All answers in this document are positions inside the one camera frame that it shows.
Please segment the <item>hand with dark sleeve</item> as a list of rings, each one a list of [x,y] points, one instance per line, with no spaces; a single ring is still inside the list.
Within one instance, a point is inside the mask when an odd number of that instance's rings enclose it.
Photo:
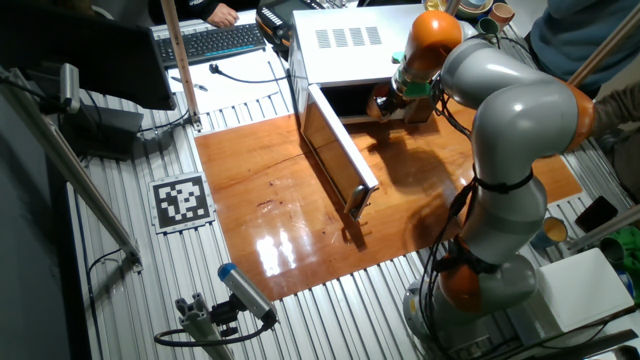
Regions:
[[[219,3],[206,18],[206,22],[217,28],[234,26],[239,20],[237,12],[224,3]]]

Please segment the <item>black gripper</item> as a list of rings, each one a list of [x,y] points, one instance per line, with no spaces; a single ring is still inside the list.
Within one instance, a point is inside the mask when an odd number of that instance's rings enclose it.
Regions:
[[[395,120],[397,111],[406,108],[410,103],[410,100],[390,89],[374,99],[374,110],[377,116],[384,116],[382,122],[388,122]]]

